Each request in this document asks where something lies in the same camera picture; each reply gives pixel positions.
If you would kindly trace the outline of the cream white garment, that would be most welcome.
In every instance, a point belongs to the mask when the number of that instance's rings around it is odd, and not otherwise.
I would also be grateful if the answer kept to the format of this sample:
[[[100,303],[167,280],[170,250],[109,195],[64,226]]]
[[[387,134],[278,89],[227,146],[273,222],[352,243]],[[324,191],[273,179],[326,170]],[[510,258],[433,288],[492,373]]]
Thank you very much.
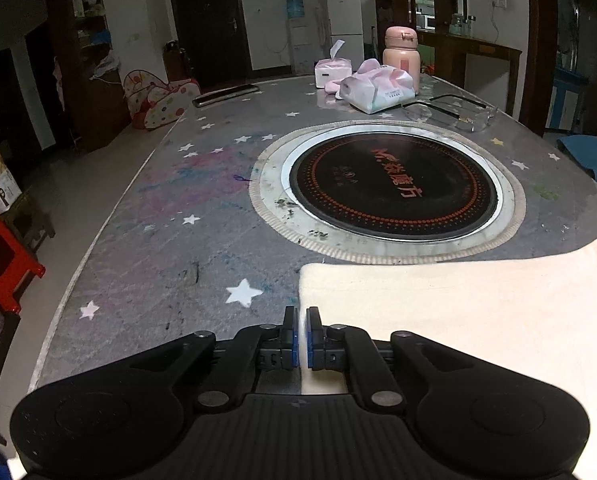
[[[465,353],[597,396],[597,240],[529,259],[345,266],[299,274],[303,308],[375,339],[409,330]]]

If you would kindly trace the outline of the round black induction cooktop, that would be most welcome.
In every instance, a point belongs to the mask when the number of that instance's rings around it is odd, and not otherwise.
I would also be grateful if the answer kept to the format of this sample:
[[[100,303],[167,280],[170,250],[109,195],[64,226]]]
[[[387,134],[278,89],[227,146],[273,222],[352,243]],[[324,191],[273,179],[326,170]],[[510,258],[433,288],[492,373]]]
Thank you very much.
[[[526,214],[521,183],[484,148],[387,119],[286,133],[258,156],[250,199],[293,244],[361,264],[488,252],[511,240]]]

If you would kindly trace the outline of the pink wet wipes pack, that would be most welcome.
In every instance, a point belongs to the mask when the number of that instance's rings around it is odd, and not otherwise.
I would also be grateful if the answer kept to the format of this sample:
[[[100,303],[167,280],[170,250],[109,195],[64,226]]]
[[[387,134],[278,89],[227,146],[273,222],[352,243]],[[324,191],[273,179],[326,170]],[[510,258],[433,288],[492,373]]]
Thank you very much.
[[[327,82],[324,91],[368,115],[415,98],[413,78],[405,70],[382,65],[375,58],[365,60],[356,73]]]

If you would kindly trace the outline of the white tissue box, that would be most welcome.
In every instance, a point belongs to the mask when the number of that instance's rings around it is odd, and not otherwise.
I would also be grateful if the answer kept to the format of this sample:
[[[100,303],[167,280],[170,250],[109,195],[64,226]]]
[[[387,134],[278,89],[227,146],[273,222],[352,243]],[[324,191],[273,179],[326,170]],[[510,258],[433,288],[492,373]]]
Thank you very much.
[[[341,58],[338,51],[345,46],[343,39],[335,41],[331,47],[328,58],[323,58],[315,64],[315,86],[324,89],[327,84],[340,81],[353,73],[353,65],[349,58]]]

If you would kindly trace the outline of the polka dot kids play tent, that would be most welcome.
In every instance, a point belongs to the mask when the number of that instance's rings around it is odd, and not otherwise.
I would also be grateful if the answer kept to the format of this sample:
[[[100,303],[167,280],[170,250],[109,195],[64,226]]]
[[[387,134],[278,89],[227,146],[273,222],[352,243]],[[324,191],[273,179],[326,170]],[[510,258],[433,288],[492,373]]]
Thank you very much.
[[[176,122],[201,95],[194,79],[165,82],[147,70],[131,70],[124,81],[132,125],[154,130]]]

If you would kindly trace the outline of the small wooden stool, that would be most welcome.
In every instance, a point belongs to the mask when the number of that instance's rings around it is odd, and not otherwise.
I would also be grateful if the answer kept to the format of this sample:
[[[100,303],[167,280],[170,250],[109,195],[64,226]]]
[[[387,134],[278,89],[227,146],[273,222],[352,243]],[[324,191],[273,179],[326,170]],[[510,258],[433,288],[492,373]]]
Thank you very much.
[[[5,211],[0,219],[13,235],[33,254],[46,238],[56,236],[56,230],[36,198],[30,193],[18,196],[14,204]]]

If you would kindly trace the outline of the red plastic stool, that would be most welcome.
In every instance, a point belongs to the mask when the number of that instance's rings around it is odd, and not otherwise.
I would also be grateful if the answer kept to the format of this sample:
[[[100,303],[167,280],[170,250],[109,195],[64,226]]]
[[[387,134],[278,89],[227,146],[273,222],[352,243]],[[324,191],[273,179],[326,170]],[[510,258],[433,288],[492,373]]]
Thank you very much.
[[[19,314],[20,287],[31,276],[42,278],[44,266],[0,220],[0,309]]]

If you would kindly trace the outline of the pink insulated bottle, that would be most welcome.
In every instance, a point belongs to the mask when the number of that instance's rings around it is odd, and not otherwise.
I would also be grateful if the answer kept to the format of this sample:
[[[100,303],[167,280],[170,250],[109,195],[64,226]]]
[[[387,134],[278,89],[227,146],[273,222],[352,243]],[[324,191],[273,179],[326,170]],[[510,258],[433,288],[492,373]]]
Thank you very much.
[[[385,32],[383,63],[407,72],[413,80],[414,92],[420,93],[421,55],[417,32],[409,27],[391,26]]]

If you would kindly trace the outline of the water dispenser with blue bottle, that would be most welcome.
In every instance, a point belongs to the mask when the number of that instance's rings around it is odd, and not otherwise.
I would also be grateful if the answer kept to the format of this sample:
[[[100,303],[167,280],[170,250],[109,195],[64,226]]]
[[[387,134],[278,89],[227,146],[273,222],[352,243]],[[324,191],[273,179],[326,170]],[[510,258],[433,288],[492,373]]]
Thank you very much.
[[[311,71],[311,41],[304,0],[285,0],[285,12],[293,73],[296,76],[308,75]]]

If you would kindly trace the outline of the dark wooden side table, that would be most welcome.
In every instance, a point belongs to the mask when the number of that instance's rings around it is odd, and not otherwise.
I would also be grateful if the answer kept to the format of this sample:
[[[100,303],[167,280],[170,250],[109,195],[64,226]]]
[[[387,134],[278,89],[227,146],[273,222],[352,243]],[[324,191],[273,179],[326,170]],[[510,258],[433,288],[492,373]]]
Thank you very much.
[[[498,104],[514,115],[522,51],[469,37],[420,30],[419,46],[431,48],[437,78]]]

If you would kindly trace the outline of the white refrigerator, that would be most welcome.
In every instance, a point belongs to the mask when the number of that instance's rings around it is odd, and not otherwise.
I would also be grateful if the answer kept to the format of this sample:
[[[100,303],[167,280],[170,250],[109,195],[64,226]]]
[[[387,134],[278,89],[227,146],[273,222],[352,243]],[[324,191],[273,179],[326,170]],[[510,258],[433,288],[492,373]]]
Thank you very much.
[[[364,60],[361,0],[321,0],[321,8],[325,54],[330,56],[332,47],[343,40],[335,58],[347,58],[356,70]]]

